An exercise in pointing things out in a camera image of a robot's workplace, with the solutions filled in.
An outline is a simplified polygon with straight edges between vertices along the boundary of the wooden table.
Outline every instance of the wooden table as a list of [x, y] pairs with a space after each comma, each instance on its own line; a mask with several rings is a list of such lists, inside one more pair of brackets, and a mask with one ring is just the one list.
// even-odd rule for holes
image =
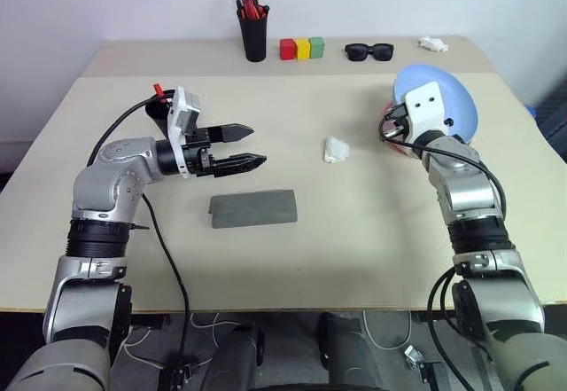
[[[567, 168], [485, 55], [445, 39], [449, 52], [438, 54], [394, 38], [387, 63], [347, 61], [346, 42], [376, 42], [356, 38], [328, 40], [323, 59], [301, 63], [277, 59], [276, 42], [259, 64], [234, 41], [101, 48], [0, 195], [0, 309], [44, 309], [65, 252], [74, 179], [108, 125], [154, 82], [199, 94], [201, 126], [255, 129], [215, 145], [216, 157], [268, 156], [252, 173], [170, 177], [147, 188], [194, 309], [423, 309], [451, 264], [448, 233], [421, 163], [377, 139], [395, 74], [416, 62], [445, 67], [470, 91], [479, 115], [472, 144], [506, 190], [510, 237], [542, 302], [567, 300]], [[140, 112], [111, 140], [143, 136], [160, 138]], [[327, 136], [351, 146], [345, 162], [323, 163]], [[275, 189], [295, 191], [297, 223], [211, 228], [211, 196]], [[151, 225], [144, 206], [136, 223]], [[133, 231], [127, 254], [134, 309], [182, 309], [154, 231]]]

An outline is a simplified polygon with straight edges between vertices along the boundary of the red block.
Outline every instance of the red block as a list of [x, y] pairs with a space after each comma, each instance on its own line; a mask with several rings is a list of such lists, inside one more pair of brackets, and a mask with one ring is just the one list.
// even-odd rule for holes
[[292, 39], [280, 39], [280, 59], [295, 59], [295, 42]]

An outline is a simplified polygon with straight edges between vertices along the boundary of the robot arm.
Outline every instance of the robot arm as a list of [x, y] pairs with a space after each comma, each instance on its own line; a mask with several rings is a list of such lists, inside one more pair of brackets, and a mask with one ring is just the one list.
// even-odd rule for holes
[[10, 390], [107, 390], [111, 359], [126, 337], [130, 316], [126, 244], [147, 184], [165, 176], [227, 176], [257, 168], [265, 156], [244, 153], [216, 160], [211, 143], [237, 141], [252, 129], [196, 125], [197, 96], [175, 91], [163, 104], [168, 140], [133, 138], [105, 146], [74, 183], [66, 254], [58, 260], [43, 322], [47, 345], [12, 380]]
[[[453, 286], [459, 328], [486, 347], [505, 389], [567, 389], [567, 342], [544, 333], [543, 309], [509, 240], [501, 200], [489, 177], [463, 160], [426, 149], [478, 164], [477, 151], [446, 135], [437, 83], [410, 91], [404, 101], [386, 114], [381, 135], [392, 143], [399, 142], [393, 137], [403, 136], [407, 154], [422, 160], [437, 191], [454, 268], [462, 277]], [[382, 131], [388, 120], [394, 121], [390, 136]]]

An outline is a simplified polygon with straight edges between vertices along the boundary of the white crumpled paper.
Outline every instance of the white crumpled paper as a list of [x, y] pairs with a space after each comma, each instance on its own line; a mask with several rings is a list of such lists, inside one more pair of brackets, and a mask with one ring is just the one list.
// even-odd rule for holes
[[323, 159], [327, 163], [342, 162], [348, 158], [350, 146], [336, 137], [327, 137]]
[[443, 42], [443, 40], [438, 38], [431, 38], [429, 36], [423, 36], [417, 40], [419, 42], [420, 47], [424, 47], [426, 50], [429, 51], [447, 51], [449, 46]]

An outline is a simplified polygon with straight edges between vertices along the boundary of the white wall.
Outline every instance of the white wall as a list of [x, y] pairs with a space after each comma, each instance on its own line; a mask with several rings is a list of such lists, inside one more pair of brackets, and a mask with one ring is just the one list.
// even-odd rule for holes
[[[566, 0], [266, 1], [272, 37], [466, 35], [530, 104], [567, 70]], [[0, 144], [34, 139], [102, 41], [236, 36], [234, 2], [0, 0]]]

